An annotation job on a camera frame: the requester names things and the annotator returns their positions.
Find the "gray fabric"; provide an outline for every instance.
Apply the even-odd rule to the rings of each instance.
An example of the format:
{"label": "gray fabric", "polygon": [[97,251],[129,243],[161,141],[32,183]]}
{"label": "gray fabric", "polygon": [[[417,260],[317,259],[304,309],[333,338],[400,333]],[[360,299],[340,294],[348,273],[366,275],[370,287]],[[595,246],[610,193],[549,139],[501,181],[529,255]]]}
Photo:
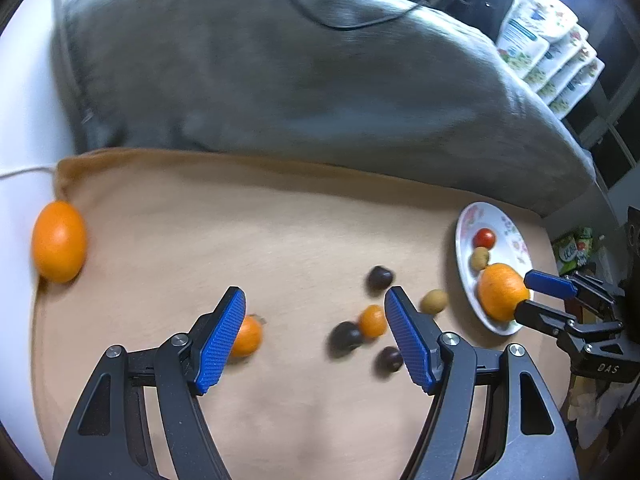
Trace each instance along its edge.
{"label": "gray fabric", "polygon": [[[406,0],[303,0],[331,23]],[[594,181],[587,154],[488,38],[437,10],[354,32],[288,0],[71,0],[89,149],[311,160],[475,191],[547,215]]]}

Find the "plate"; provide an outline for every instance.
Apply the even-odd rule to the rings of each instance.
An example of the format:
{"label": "plate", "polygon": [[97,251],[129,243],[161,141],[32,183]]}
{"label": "plate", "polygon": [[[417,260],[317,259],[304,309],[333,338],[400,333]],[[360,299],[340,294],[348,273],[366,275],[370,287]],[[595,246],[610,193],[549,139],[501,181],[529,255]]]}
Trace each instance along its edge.
{"label": "plate", "polygon": [[515,320],[506,323],[492,319],[476,298],[478,273],[469,266],[469,258],[474,250],[473,237],[483,227],[491,229],[496,238],[494,248],[490,251],[490,264],[507,264],[523,277],[533,266],[520,231],[499,208],[487,202],[473,202],[460,213],[456,226],[456,260],[462,287],[471,308],[484,326],[499,335],[508,336],[515,334],[522,325]]}

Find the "dark purple fruit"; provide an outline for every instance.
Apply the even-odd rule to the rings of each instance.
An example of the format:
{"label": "dark purple fruit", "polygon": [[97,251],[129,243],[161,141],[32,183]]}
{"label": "dark purple fruit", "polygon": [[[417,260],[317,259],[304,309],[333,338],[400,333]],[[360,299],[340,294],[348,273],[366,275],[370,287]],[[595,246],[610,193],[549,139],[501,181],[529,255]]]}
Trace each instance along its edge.
{"label": "dark purple fruit", "polygon": [[397,372],[404,364],[404,359],[395,346],[383,348],[378,354],[377,361],[380,371],[384,370],[387,373]]}
{"label": "dark purple fruit", "polygon": [[355,323],[343,321],[329,334],[329,345],[334,354],[348,354],[363,342],[362,332]]}
{"label": "dark purple fruit", "polygon": [[383,290],[394,282],[394,273],[392,270],[376,265],[369,271],[367,276],[367,286],[371,290]]}

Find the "metal screw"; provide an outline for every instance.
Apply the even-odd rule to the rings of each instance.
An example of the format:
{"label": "metal screw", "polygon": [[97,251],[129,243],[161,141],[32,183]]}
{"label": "metal screw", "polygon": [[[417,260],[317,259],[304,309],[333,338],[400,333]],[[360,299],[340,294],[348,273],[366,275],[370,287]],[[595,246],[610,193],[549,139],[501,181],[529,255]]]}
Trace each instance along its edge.
{"label": "metal screw", "polygon": [[171,338],[171,344],[174,346],[185,346],[188,341],[189,336],[184,333],[176,334]]}
{"label": "metal screw", "polygon": [[107,351],[105,352],[105,354],[107,354],[107,357],[118,357],[120,354],[122,354],[122,346],[120,345],[113,345],[110,346],[109,348],[107,348]]}
{"label": "metal screw", "polygon": [[509,345],[509,352],[511,352],[516,357],[522,357],[524,354],[526,354],[526,350],[524,349],[524,346],[519,345],[518,343],[513,343]]}
{"label": "metal screw", "polygon": [[458,334],[454,334],[453,332],[445,332],[442,334],[442,342],[445,345],[455,346],[460,342],[460,337]]}

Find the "orange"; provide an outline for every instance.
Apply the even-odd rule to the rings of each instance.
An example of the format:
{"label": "orange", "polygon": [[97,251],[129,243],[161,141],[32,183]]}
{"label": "orange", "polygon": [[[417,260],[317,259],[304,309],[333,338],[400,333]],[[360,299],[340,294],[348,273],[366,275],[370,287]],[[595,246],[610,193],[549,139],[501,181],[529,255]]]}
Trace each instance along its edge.
{"label": "orange", "polygon": [[253,316],[244,316],[238,335],[231,347],[231,357],[247,357],[262,343],[262,325]]}
{"label": "orange", "polygon": [[377,305],[369,305],[360,314],[358,326],[364,337],[368,339],[380,337],[386,332],[384,311]]}
{"label": "orange", "polygon": [[483,270],[477,291],[482,308],[497,321],[511,321],[518,303],[529,299],[524,280],[507,264],[493,264]]}
{"label": "orange", "polygon": [[40,275],[65,283],[76,277],[86,257],[86,229],[68,202],[51,202],[38,215],[31,235],[31,255]]}

